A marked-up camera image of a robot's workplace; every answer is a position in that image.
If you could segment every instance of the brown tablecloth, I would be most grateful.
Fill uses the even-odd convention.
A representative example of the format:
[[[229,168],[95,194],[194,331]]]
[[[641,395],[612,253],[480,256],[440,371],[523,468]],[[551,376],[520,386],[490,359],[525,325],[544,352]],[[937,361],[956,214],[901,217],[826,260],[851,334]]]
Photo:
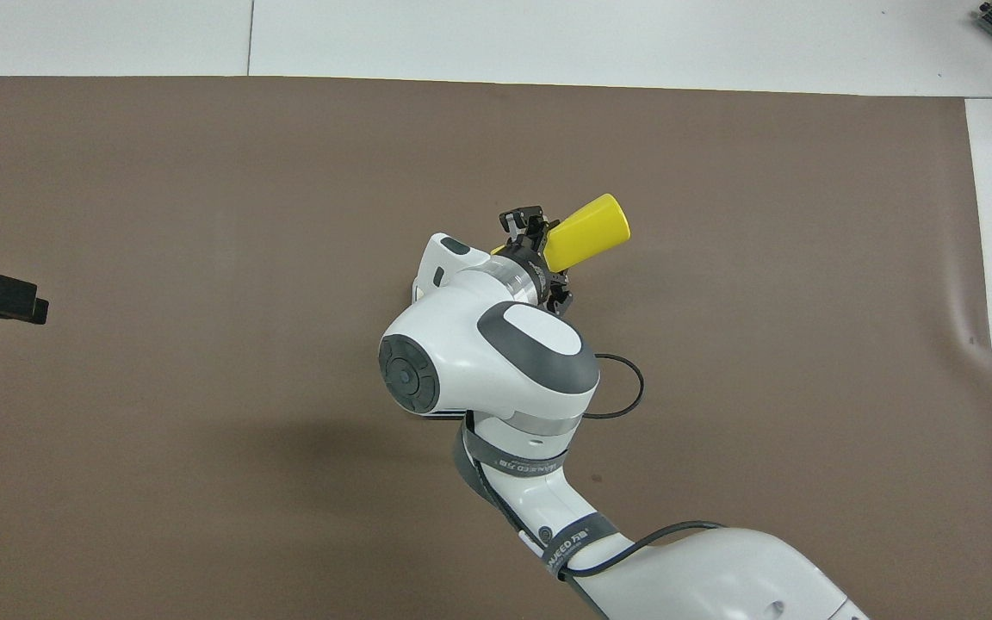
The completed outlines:
[[[589,617],[375,360],[431,233],[603,192],[634,238],[568,318],[648,389],[571,482],[992,619],[959,99],[294,78],[0,78],[0,272],[51,302],[0,321],[0,619]]]

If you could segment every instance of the yellow object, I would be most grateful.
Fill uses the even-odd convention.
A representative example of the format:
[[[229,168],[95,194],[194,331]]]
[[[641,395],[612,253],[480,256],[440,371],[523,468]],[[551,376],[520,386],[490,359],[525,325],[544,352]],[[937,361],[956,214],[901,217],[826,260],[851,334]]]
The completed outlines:
[[[615,196],[603,194],[558,223],[542,254],[550,271],[564,271],[629,239],[623,208]]]

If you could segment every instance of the white robotic arm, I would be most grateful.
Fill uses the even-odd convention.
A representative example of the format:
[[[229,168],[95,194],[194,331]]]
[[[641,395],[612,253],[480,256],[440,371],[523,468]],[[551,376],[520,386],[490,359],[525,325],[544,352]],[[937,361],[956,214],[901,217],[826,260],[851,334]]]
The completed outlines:
[[[592,216],[562,226],[587,231],[603,212],[622,216],[609,195],[593,205]],[[540,208],[508,212],[501,223],[511,237],[493,255],[431,237],[413,304],[383,335],[379,361],[403,408],[462,420],[458,472],[551,576],[615,620],[866,620],[774,536],[688,522],[631,542],[568,485],[564,456],[599,378],[589,345],[560,317],[571,297],[562,272],[549,267],[567,267],[570,251],[547,248],[559,235]],[[647,544],[690,527],[705,531]]]

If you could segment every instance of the white floor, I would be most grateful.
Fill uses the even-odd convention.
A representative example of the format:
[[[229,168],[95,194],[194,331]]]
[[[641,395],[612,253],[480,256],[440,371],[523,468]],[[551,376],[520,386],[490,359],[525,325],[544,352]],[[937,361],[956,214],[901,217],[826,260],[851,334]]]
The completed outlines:
[[[970,98],[992,332],[979,0],[0,0],[0,75],[350,78]]]

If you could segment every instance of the brown mat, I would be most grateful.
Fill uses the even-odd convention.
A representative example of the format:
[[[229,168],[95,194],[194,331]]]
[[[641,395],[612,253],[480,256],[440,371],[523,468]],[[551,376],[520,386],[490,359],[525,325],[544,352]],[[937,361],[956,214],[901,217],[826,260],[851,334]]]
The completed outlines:
[[[0,619],[591,616],[375,359],[431,233],[602,192],[570,319],[648,392],[574,485],[992,619],[961,101],[291,78],[0,78],[0,272],[51,302],[0,321]]]

